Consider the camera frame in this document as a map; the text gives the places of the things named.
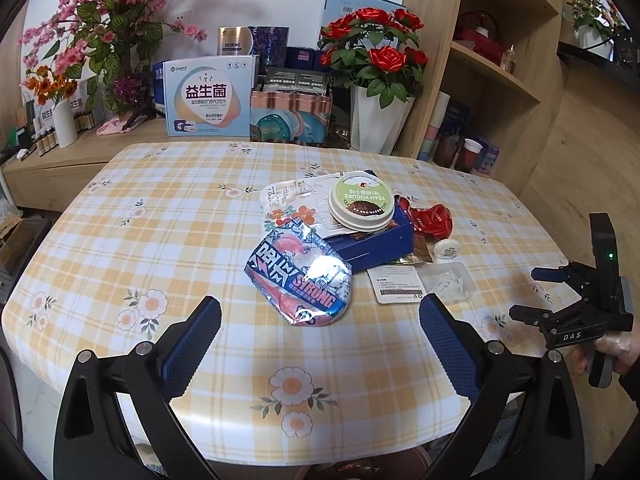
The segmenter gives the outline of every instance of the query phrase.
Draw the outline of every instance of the red plastic bag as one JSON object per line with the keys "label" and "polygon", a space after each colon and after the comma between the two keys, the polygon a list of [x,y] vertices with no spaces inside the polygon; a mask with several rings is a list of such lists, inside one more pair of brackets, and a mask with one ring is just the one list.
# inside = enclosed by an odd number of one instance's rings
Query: red plastic bag
{"label": "red plastic bag", "polygon": [[411,207],[408,199],[401,196],[398,198],[398,205],[411,220],[415,232],[433,235],[438,240],[451,236],[453,230],[451,212],[442,204],[436,204],[429,209],[420,209]]}

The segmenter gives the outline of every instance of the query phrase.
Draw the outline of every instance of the white flower pot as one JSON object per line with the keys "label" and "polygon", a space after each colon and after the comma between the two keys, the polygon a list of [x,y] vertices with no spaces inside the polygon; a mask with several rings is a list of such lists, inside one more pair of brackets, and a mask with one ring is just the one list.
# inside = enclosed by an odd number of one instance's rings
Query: white flower pot
{"label": "white flower pot", "polygon": [[53,107],[53,125],[56,127],[60,148],[66,148],[76,142],[78,132],[76,131],[74,115],[71,113],[71,101],[69,99],[62,99]]}
{"label": "white flower pot", "polygon": [[363,153],[391,155],[415,99],[397,97],[384,110],[380,96],[367,97],[367,89],[351,87],[351,146]]}
{"label": "white flower pot", "polygon": [[[580,48],[589,48],[591,45],[597,45],[604,41],[604,38],[598,34],[593,27],[589,27],[589,25],[581,25],[578,30],[576,30],[575,35],[580,41]],[[591,48],[589,52],[598,54],[598,56],[602,56],[605,59],[610,59],[612,50],[613,42],[607,41],[607,43],[601,46]]]}

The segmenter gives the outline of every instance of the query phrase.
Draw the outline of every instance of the tablecloth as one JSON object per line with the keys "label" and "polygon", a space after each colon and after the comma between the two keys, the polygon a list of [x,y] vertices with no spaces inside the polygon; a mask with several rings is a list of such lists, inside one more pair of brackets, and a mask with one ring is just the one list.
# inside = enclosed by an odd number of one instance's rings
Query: tablecloth
{"label": "tablecloth", "polygon": [[[454,430],[468,407],[418,325],[418,304],[379,304],[366,272],[323,328],[287,325],[243,272],[261,238],[267,184],[374,170],[414,206],[446,205],[478,291],[450,310],[487,340],[542,355],[514,303],[559,309],[564,285],[534,266],[566,260],[509,190],[432,164],[346,150],[248,142],[136,144],[76,197],[2,313],[12,349],[57,391],[79,351],[129,352],[185,319],[207,294],[222,328],[171,406],[206,458],[295,465],[393,452]],[[131,433],[144,433],[121,396]]]}

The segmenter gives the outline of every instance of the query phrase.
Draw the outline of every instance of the yogurt lid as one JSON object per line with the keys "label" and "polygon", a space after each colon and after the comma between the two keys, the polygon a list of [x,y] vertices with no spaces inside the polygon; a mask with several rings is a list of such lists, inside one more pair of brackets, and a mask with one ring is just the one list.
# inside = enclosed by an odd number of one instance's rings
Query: yogurt lid
{"label": "yogurt lid", "polygon": [[395,210],[389,187],[365,171],[351,171],[341,177],[332,189],[328,204],[341,224],[363,232],[385,227]]}

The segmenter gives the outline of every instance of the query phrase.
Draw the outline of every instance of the bolt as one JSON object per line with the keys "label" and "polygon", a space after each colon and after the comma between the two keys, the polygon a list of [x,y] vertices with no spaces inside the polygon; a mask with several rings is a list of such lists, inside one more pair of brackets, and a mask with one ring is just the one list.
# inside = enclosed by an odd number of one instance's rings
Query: bolt
{"label": "bolt", "polygon": [[154,346],[149,341],[143,341],[136,346],[136,354],[147,355]]}
{"label": "bolt", "polygon": [[85,363],[85,362],[87,362],[89,359],[91,359],[91,351],[90,351],[90,350],[82,350],[82,351],[78,354],[78,362],[79,362],[79,363]]}
{"label": "bolt", "polygon": [[489,352],[494,355],[500,355],[504,352],[504,345],[500,341],[489,341],[486,345]]}
{"label": "bolt", "polygon": [[546,356],[555,363],[562,361],[562,354],[558,350],[550,350]]}

